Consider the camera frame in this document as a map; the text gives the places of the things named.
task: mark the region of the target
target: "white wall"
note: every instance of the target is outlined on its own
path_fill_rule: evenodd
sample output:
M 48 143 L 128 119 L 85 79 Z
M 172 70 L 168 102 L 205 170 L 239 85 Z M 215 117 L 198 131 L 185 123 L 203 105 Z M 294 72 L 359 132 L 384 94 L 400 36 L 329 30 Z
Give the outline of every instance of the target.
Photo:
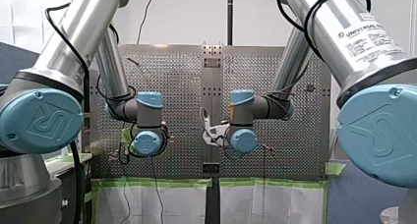
M 131 0 L 114 23 L 122 43 L 136 43 L 148 0 Z M 234 44 L 284 46 L 291 26 L 275 0 L 234 0 Z M 141 43 L 227 42 L 227 0 L 153 0 Z
M 0 41 L 40 52 L 53 29 L 44 10 L 71 0 L 0 0 Z M 51 13 L 59 22 L 65 11 Z

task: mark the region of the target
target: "silver robot arm segment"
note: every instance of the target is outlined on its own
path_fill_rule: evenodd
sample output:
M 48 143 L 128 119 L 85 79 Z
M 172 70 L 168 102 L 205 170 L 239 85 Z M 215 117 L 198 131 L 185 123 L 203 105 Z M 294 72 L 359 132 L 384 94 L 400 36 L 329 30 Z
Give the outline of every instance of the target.
M 73 0 L 58 28 L 92 61 L 117 8 L 127 0 Z M 83 124 L 82 61 L 53 33 L 30 69 L 18 71 L 0 98 L 0 143 L 18 153 L 47 153 L 67 146 Z
M 162 96 L 159 92 L 130 91 L 123 61 L 113 31 L 109 28 L 95 56 L 105 88 L 107 111 L 116 119 L 136 124 L 130 152 L 135 156 L 159 155 L 165 148 L 168 130 L 162 122 Z
M 382 81 L 417 68 L 358 0 L 286 0 L 341 87 L 338 139 L 373 178 L 417 188 L 417 88 Z
M 127 2 L 73 0 L 58 28 L 76 51 L 53 33 L 35 65 L 17 72 L 0 98 L 0 144 L 5 149 L 48 153 L 78 136 L 84 121 L 83 81 L 97 52 L 110 115 L 138 124 L 132 150 L 142 156 L 161 152 L 168 137 L 160 120 L 161 94 L 129 91 L 118 46 L 108 28 L 117 8 Z

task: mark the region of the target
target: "white surface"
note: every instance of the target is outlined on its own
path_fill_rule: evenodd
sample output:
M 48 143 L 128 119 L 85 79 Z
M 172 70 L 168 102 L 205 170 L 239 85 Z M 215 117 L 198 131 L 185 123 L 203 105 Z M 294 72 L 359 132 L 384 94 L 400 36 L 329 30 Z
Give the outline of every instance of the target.
M 136 43 L 148 0 L 131 0 L 120 9 L 114 25 L 122 44 Z M 291 26 L 275 0 L 234 0 L 234 44 L 278 45 Z M 141 43 L 218 44 L 227 42 L 227 0 L 153 0 Z
M 324 189 L 220 186 L 222 224 L 323 223 Z
M 89 161 L 90 159 L 92 159 L 92 156 L 91 154 L 88 154 L 87 156 L 80 157 L 80 162 L 83 164 Z M 59 176 L 67 172 L 68 170 L 74 168 L 74 162 L 65 162 L 62 159 L 56 159 L 50 162 L 45 161 L 45 165 L 51 177 Z
M 206 217 L 207 188 L 161 188 L 163 222 L 167 224 L 204 224 Z M 159 224 L 161 206 L 155 187 L 126 187 L 131 207 L 125 224 Z M 97 194 L 96 223 L 121 223 L 129 208 L 123 187 L 99 188 Z
M 0 0 L 0 41 L 34 52 L 41 52 L 52 27 L 44 18 L 47 7 L 59 6 L 70 0 Z M 63 12 L 51 13 L 56 23 Z

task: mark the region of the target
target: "robotic arm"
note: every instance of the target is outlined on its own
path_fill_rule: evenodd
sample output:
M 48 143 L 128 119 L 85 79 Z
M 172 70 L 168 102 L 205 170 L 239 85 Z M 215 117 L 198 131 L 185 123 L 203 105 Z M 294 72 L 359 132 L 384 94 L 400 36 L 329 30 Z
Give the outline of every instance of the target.
M 230 127 L 226 144 L 242 153 L 255 149 L 252 121 L 289 118 L 290 92 L 313 49 L 341 87 L 338 138 L 351 161 L 385 183 L 416 188 L 417 170 L 412 168 L 417 166 L 417 87 L 379 83 L 416 69 L 417 59 L 410 58 L 358 0 L 280 1 L 289 5 L 301 26 L 291 33 L 272 93 L 265 98 L 250 90 L 232 91 L 230 124 L 216 126 L 222 130 L 207 128 L 205 140 L 212 144 L 216 132 Z
M 161 153 L 166 129 L 161 126 L 158 92 L 129 91 L 113 32 L 108 28 L 117 8 L 128 0 L 73 0 L 59 29 L 74 49 L 54 33 L 35 65 L 19 71 L 0 98 L 0 144 L 17 153 L 48 153 L 77 137 L 83 114 L 83 79 L 96 54 L 110 115 L 139 128 L 131 151 Z

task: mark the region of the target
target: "pegboard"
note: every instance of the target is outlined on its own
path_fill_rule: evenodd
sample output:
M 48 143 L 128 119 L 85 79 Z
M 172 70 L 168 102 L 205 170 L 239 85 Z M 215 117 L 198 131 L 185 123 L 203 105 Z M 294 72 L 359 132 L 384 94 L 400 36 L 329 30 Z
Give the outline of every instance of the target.
M 202 76 L 207 53 L 203 46 L 124 45 L 120 47 L 127 79 L 137 90 L 156 90 L 163 96 L 162 118 L 167 122 L 172 138 L 167 149 L 154 158 L 156 175 L 160 178 L 201 178 L 203 143 L 199 108 L 202 105 Z M 229 92 L 234 88 L 251 88 L 257 94 L 269 91 L 283 48 L 228 47 L 222 48 L 221 100 L 214 100 L 211 110 L 227 119 Z M 128 61 L 133 59 L 139 66 Z M 104 100 L 95 92 L 91 81 L 91 152 L 92 174 L 97 178 L 120 176 L 152 177 L 148 158 L 132 158 L 123 166 L 115 151 L 119 147 L 120 131 L 130 125 L 110 119 L 104 111 Z M 307 84 L 315 88 L 305 90 Z M 329 74 L 318 59 L 311 61 L 306 76 L 300 82 L 294 98 L 295 112 L 288 122 L 260 120 L 255 132 L 261 143 L 274 148 L 264 153 L 258 148 L 251 155 L 230 160 L 223 151 L 219 157 L 220 176 L 269 177 L 317 180 L 324 174 L 328 150 Z M 228 151 L 230 157 L 237 154 Z
M 269 92 L 280 56 L 280 51 L 270 48 L 224 47 L 223 90 L 249 88 L 256 95 Z M 293 97 L 291 119 L 254 123 L 260 144 L 273 151 L 258 146 L 250 155 L 241 156 L 232 150 L 221 150 L 220 177 L 320 179 L 328 157 L 328 81 L 328 70 L 313 57 Z M 229 102 L 229 97 L 223 97 L 223 118 L 229 115 Z

